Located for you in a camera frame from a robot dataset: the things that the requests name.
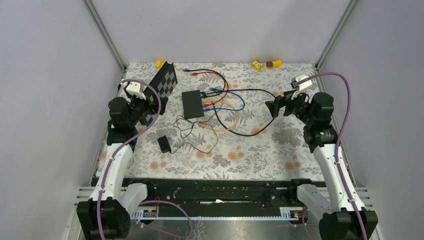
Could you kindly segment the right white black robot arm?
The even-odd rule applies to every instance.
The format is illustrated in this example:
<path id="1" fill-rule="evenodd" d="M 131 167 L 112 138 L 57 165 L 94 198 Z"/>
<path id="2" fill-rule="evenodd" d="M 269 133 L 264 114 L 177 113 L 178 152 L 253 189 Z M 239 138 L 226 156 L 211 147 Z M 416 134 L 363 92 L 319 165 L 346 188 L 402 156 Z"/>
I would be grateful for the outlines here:
<path id="1" fill-rule="evenodd" d="M 283 116 L 294 115 L 304 123 L 303 137 L 324 177 L 328 198 L 319 193 L 310 180 L 292 180 L 287 201 L 303 204 L 318 220 L 323 240 L 368 240 L 378 224 L 375 211 L 368 210 L 349 177 L 339 145 L 339 134 L 331 124 L 334 98 L 325 93 L 295 96 L 287 91 L 265 105 L 273 118 L 284 109 Z"/>

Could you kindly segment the black power adapter with cord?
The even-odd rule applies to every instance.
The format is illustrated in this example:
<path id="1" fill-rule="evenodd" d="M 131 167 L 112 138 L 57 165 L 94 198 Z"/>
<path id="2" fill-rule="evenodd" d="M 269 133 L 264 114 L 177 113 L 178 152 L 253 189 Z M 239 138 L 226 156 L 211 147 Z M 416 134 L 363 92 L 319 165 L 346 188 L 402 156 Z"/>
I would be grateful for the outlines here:
<path id="1" fill-rule="evenodd" d="M 195 147 L 191 142 L 188 142 L 188 141 L 182 142 L 175 149 L 175 151 L 172 151 L 172 148 L 171 148 L 171 145 L 169 143 L 169 140 L 168 140 L 167 136 L 164 135 L 164 136 L 162 136 L 162 137 L 160 137 L 160 138 L 157 139 L 161 152 L 163 154 L 166 154 L 166 153 L 175 154 L 183 145 L 188 144 L 192 148 L 194 148 L 195 150 L 197 150 L 197 151 L 199 151 L 199 152 L 201 152 L 203 154 L 209 154 L 209 153 L 211 153 L 212 150 L 215 148 L 215 146 L 219 142 L 219 137 L 217 135 L 217 131 L 214 130 L 214 128 L 210 124 L 208 124 L 208 121 L 211 120 L 211 119 L 212 119 L 212 117 L 210 117 L 208 120 L 203 120 L 203 121 L 200 121 L 200 120 L 191 121 L 191 120 L 185 118 L 182 115 L 177 115 L 177 117 L 175 119 L 175 122 L 172 125 L 174 128 L 177 128 L 179 130 L 179 138 L 181 140 L 187 138 L 188 136 L 190 136 L 192 134 L 195 125 L 202 125 L 204 127 L 210 127 L 213 130 L 214 136 L 216 137 L 216 142 L 214 143 L 214 145 L 211 147 L 211 149 L 209 151 L 207 151 L 207 152 L 206 151 L 202 151 L 202 150 L 198 149 L 197 147 Z M 187 122 L 188 124 L 190 124 L 190 127 L 185 128 L 185 129 L 182 129 L 180 127 L 180 125 L 179 125 L 179 121 Z"/>

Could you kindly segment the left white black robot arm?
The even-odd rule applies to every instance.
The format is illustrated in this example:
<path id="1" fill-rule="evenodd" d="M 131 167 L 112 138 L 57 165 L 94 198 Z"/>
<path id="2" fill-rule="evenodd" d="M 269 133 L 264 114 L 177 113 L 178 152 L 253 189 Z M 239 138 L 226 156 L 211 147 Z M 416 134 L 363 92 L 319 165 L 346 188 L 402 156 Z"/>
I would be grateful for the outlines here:
<path id="1" fill-rule="evenodd" d="M 160 98 L 153 96 L 147 99 L 132 96 L 129 100 L 115 97 L 108 103 L 105 166 L 88 200 L 79 202 L 76 207 L 87 240 L 126 238 L 130 217 L 139 204 L 148 206 L 154 202 L 155 192 L 145 184 L 130 184 L 126 191 L 122 190 L 122 184 L 141 135 L 136 125 L 152 127 L 163 109 L 162 104 Z"/>

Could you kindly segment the black network switch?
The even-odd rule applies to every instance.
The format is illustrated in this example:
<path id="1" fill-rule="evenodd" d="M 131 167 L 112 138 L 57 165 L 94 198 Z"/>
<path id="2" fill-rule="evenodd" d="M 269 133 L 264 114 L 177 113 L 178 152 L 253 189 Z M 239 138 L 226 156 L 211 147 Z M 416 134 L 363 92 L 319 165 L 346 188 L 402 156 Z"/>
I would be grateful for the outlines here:
<path id="1" fill-rule="evenodd" d="M 183 116 L 186 119 L 201 118 L 204 116 L 204 107 L 200 90 L 182 92 L 181 97 Z"/>

